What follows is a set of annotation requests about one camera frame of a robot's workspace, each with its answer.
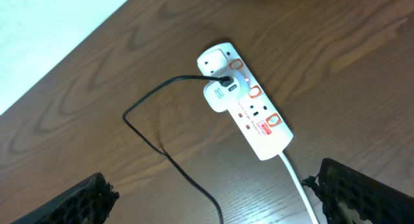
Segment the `white travel adapter plug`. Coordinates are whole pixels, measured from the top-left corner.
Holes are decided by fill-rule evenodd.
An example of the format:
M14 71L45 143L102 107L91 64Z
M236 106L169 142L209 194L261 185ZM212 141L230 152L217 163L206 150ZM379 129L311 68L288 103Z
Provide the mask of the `white travel adapter plug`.
M205 76L213 76L223 73L228 65L228 59L220 50L213 50L200 55L197 58L200 72Z

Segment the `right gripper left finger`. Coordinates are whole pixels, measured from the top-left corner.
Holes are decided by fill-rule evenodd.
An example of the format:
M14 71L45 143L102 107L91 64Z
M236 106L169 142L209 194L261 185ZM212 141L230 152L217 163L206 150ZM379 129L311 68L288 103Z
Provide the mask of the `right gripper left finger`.
M12 224L103 224L119 198L97 172Z

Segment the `white power strip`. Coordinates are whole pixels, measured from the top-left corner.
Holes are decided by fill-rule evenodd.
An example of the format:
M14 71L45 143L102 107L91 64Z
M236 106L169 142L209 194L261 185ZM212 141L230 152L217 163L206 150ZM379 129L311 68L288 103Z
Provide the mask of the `white power strip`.
M228 65L223 73L213 76L223 77L224 73L239 71L250 86L248 94L231 104L227 112L259 160L282 155L293 139L293 132L231 43L220 43L202 54L217 49L227 57Z

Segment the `white USB charger plug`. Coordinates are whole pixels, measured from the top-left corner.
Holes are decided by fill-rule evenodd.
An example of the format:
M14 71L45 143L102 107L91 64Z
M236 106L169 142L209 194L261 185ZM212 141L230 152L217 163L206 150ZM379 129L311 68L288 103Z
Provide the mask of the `white USB charger plug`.
M230 80L226 82L210 82L203 89L203 95L210 107L220 113L227 111L231 104L247 95L250 86L239 71L224 73Z

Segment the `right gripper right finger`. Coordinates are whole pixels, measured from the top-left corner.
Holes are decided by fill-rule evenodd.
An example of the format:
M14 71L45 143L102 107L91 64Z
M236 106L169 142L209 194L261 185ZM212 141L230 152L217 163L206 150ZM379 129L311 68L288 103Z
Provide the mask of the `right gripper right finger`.
M321 201L328 224L413 224L413 197L333 159L301 184Z

